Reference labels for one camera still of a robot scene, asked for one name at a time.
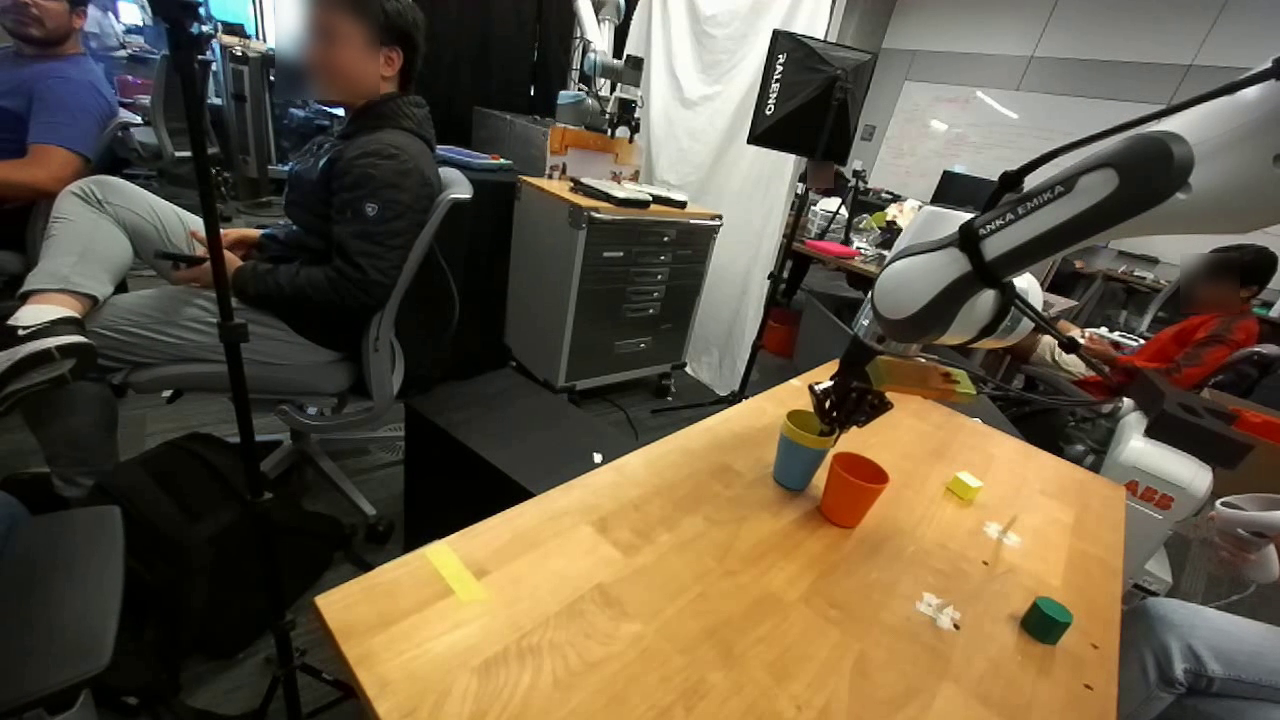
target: wall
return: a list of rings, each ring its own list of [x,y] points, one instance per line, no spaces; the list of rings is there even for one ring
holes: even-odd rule
[[[881,177],[889,129],[913,119],[900,111],[908,82],[1100,100],[1129,111],[1273,61],[1276,28],[1280,0],[896,0],[853,161]],[[913,170],[923,180],[905,180],[908,186],[935,184],[923,157],[894,177]],[[1204,239],[1159,239],[1149,253],[1195,261]]]

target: tape marker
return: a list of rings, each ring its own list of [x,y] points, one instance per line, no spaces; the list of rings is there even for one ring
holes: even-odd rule
[[[449,549],[449,544],[430,544],[430,565],[435,569],[435,574],[449,583],[449,592],[463,602],[479,602],[483,589],[479,580],[467,573],[467,565]]]

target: tripod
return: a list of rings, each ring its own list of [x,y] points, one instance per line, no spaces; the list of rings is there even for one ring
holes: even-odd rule
[[[225,237],[222,237],[222,212],[216,212],[216,180],[212,180],[212,161],[210,161],[210,125],[204,125],[204,97],[210,97],[210,67],[212,67],[212,15],[204,7],[204,0],[156,0],[156,15],[165,21],[167,33],[167,54],[180,80],[180,97],[183,97],[183,114],[192,129],[192,167],[198,167],[198,195],[202,195],[202,219],[204,219],[204,244],[210,244],[210,268],[212,268],[212,291],[216,291],[216,315],[222,315],[222,344],[225,344],[225,360],[227,360],[227,388],[233,388],[233,406],[238,406],[238,432],[242,432],[242,463],[250,474],[250,487],[257,495],[251,502],[251,519],[257,519],[257,544],[262,544],[262,558],[264,558],[264,574],[268,574],[268,596],[271,608],[282,613],[276,628],[271,628],[271,645],[276,645],[276,676],[285,686],[285,709],[294,720],[301,720],[301,686],[295,686],[295,650],[294,650],[294,637],[285,622],[285,583],[282,583],[282,557],[268,533],[268,502],[271,502],[271,487],[257,463],[257,426],[251,426],[251,395],[250,395],[250,381],[245,381],[245,357],[242,344],[250,341],[245,322],[238,322],[238,307],[233,307],[233,286],[227,286],[227,265],[225,265]]]

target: blue cup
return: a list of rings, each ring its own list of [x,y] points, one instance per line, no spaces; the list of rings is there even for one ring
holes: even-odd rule
[[[802,495],[813,485],[833,443],[838,443],[838,432],[828,432],[825,421],[817,421],[817,410],[792,406],[776,435],[776,460],[771,460],[776,487]]]

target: wooden table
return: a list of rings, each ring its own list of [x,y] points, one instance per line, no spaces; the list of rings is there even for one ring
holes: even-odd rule
[[[841,439],[894,473],[841,533],[813,513],[821,481],[807,495],[768,481],[796,402],[805,375],[324,592],[377,714],[1118,710],[1118,485],[896,395]],[[943,490],[956,469],[983,481],[971,509]],[[1013,516],[998,557],[989,522]],[[919,592],[956,602],[960,632],[916,613]],[[1056,647],[1016,628],[1040,592],[1078,613]]]

